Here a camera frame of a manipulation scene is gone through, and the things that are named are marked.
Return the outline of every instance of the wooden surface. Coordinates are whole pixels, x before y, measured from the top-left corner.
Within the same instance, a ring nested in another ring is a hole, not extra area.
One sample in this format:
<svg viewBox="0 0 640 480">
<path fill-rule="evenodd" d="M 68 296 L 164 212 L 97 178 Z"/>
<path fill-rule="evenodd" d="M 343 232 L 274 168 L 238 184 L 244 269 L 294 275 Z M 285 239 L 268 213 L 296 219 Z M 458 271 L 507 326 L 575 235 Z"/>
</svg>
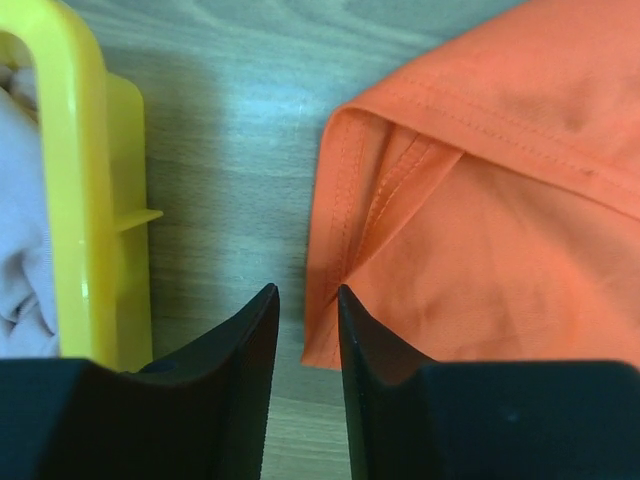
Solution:
<svg viewBox="0 0 640 480">
<path fill-rule="evenodd" d="M 340 375 L 299 364 L 329 113 L 515 1 L 68 1 L 146 100 L 156 355 L 280 287 L 263 478 L 349 478 Z"/>
</svg>

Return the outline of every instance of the wooden table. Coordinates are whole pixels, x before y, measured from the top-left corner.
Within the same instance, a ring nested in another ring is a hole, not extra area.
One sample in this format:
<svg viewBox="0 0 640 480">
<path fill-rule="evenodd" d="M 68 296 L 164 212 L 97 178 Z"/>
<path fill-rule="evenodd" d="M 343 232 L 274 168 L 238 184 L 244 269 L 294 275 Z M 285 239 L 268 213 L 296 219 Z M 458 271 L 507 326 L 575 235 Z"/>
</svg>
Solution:
<svg viewBox="0 0 640 480">
<path fill-rule="evenodd" d="M 349 478 L 340 374 L 300 366 L 329 113 L 516 0 L 71 0 L 146 99 L 155 353 L 279 285 L 263 478 Z"/>
</svg>

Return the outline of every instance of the laundry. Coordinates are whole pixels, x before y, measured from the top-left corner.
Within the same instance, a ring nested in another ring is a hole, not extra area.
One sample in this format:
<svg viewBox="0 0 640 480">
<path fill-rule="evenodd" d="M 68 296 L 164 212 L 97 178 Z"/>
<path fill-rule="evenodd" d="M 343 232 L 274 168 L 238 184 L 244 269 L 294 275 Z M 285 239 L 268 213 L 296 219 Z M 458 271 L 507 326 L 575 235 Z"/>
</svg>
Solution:
<svg viewBox="0 0 640 480">
<path fill-rule="evenodd" d="M 0 67 L 0 357 L 58 354 L 44 173 L 31 69 Z"/>
<path fill-rule="evenodd" d="M 532 0 L 338 109 L 317 167 L 303 363 L 336 292 L 441 361 L 640 366 L 640 3 Z"/>
</svg>

